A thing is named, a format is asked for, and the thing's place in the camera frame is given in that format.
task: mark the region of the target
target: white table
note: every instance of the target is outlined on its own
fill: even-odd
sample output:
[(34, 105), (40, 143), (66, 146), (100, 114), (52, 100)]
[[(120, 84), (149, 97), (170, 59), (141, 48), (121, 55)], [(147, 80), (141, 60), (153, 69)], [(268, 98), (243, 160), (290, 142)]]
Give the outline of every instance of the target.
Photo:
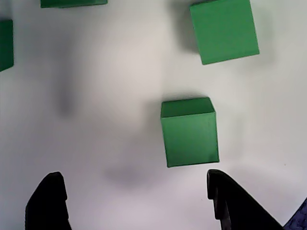
[[(281, 224), (306, 198), (306, 0), (252, 1), (261, 55), (208, 66), (184, 0), (11, 4), (0, 229), (23, 229), (29, 197), (53, 171), (64, 175), (74, 230), (218, 230), (209, 168), (233, 176)], [(217, 111), (221, 163), (167, 169), (161, 101), (200, 95)]]

